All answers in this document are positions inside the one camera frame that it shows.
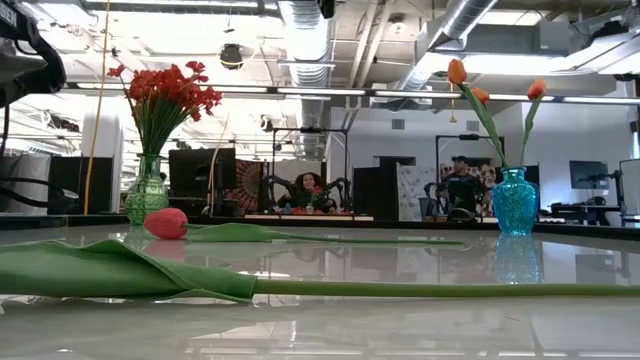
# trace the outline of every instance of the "glossy table surface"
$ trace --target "glossy table surface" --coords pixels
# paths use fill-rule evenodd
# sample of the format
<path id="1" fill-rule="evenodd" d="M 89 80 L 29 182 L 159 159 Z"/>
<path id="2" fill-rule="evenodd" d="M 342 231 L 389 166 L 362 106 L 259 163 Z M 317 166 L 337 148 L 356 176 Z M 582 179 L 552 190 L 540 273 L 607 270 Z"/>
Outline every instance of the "glossy table surface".
<path id="1" fill-rule="evenodd" d="M 289 281 L 640 284 L 640 244 L 494 232 L 282 228 L 463 246 L 186 244 L 128 226 L 0 232 L 0 244 L 121 240 L 146 253 Z M 640 299 L 421 300 L 258 295 L 156 303 L 0 295 L 0 359 L 640 358 Z"/>

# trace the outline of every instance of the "white column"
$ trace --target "white column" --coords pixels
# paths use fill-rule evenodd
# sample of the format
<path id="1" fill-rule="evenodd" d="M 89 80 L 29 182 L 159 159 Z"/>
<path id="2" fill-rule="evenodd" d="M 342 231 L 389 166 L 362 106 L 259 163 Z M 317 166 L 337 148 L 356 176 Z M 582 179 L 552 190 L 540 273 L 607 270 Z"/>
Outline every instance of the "white column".
<path id="1" fill-rule="evenodd" d="M 80 150 L 82 156 L 88 157 L 91 152 L 91 140 L 96 123 L 96 111 L 98 99 L 88 102 L 83 127 L 82 143 Z M 113 158 L 113 175 L 111 179 L 111 211 L 118 212 L 120 209 L 120 175 L 122 173 L 122 151 L 124 147 L 124 124 L 120 121 L 121 116 L 129 112 L 124 99 L 103 98 L 100 110 L 100 121 L 98 122 L 98 136 L 96 137 L 94 157 Z"/>

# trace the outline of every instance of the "vase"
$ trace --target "vase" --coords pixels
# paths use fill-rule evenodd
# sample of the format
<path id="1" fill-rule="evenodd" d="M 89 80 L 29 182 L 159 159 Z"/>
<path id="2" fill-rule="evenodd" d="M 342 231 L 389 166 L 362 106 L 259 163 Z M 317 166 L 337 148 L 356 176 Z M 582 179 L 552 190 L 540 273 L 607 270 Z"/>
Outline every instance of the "vase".
<path id="1" fill-rule="evenodd" d="M 505 167 L 503 180 L 491 191 L 500 231 L 508 235 L 529 235 L 539 210 L 536 184 L 524 179 L 524 167 Z"/>
<path id="2" fill-rule="evenodd" d="M 136 181 L 129 188 L 126 201 L 131 225 L 142 225 L 147 215 L 169 206 L 169 196 L 160 177 L 160 156 L 142 154 Z"/>
<path id="3" fill-rule="evenodd" d="M 496 280 L 503 284 L 541 284 L 542 247 L 531 236 L 501 234 L 496 246 Z"/>

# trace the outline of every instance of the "flower stem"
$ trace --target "flower stem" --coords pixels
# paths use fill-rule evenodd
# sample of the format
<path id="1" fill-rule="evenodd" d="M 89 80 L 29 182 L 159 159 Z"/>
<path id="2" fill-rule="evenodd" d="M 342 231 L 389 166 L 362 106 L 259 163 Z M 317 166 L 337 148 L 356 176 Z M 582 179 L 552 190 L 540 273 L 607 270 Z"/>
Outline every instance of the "flower stem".
<path id="1" fill-rule="evenodd" d="M 496 298 L 530 296 L 640 296 L 640 286 L 583 284 L 410 285 L 258 279 L 254 294 L 304 296 Z"/>

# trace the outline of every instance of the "ceiling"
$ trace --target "ceiling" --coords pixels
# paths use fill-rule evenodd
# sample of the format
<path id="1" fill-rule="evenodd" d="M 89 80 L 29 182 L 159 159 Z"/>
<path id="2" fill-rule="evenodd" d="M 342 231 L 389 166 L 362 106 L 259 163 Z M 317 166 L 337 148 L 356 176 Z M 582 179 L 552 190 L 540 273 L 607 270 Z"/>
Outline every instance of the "ceiling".
<path id="1" fill-rule="evenodd" d="M 348 82 L 358 46 L 359 24 L 363 21 L 369 1 L 373 0 L 338 1 L 332 36 L 332 87 L 343 87 Z M 392 83 L 408 73 L 414 63 L 414 42 L 421 24 L 442 15 L 447 3 L 446 0 L 390 1 L 393 1 L 392 18 L 401 19 L 402 31 L 383 32 L 375 54 L 377 61 L 366 75 L 365 87 L 374 83 Z M 196 2 L 198 1 L 113 1 L 115 11 L 109 14 L 106 67 L 124 64 L 129 69 L 155 70 L 166 68 L 172 63 L 182 66 L 188 61 L 197 60 L 207 65 L 206 73 L 214 84 L 291 85 L 289 66 L 283 63 L 283 60 L 287 60 L 287 34 L 279 18 L 225 12 L 225 6 L 246 2 L 240 0 L 200 1 L 197 11 L 185 10 L 195 6 Z M 68 81 L 99 83 L 106 3 L 44 0 L 22 4 L 38 18 L 42 36 L 61 54 Z M 558 20 L 586 19 L 628 5 L 629 1 L 623 0 L 503 0 L 498 2 L 481 23 L 531 26 L 540 21 L 543 15 L 553 14 Z M 374 25 L 389 28 L 391 24 L 374 22 Z M 245 60 L 240 70 L 226 70 L 219 62 L 220 51 L 227 43 L 242 46 Z M 130 76 L 131 72 L 125 73 L 125 77 Z M 491 92 L 522 93 L 526 91 L 532 77 L 471 74 L 470 80 L 474 86 Z M 556 94 L 602 95 L 615 89 L 613 78 L 604 75 L 558 76 L 548 78 L 547 83 L 550 92 Z M 434 89 L 449 89 L 446 79 L 437 76 L 432 77 L 428 85 Z M 97 87 L 93 86 L 91 89 L 91 85 L 87 86 L 89 88 L 73 93 L 32 95 L 20 101 L 14 106 L 11 135 L 66 135 L 71 140 L 33 141 L 52 149 L 57 147 L 58 152 L 63 154 L 77 152 L 77 137 L 80 133 L 70 133 L 59 126 L 51 126 L 50 115 L 77 124 L 81 131 L 86 109 L 96 106 Z M 340 102 L 332 101 L 332 105 L 340 105 Z M 295 114 L 299 106 L 300 101 L 296 99 L 224 99 L 222 105 L 215 109 L 214 118 L 204 118 L 199 123 L 188 122 L 174 135 L 190 139 L 196 146 L 214 146 L 227 122 L 223 137 L 238 141 L 241 157 L 268 158 L 272 134 L 260 129 L 261 120 L 272 119 L 275 126 L 296 127 L 299 119 L 296 119 Z M 434 100 L 433 108 L 436 112 L 449 107 L 450 101 Z M 132 120 L 123 117 L 127 127 L 125 138 L 131 140 L 127 142 L 125 149 L 126 161 L 134 169 L 135 154 L 140 151 L 134 141 L 137 132 Z M 293 144 L 283 145 L 283 158 L 298 152 L 302 141 L 295 133 L 282 133 L 282 137 L 279 133 L 278 140 L 288 139 Z"/>

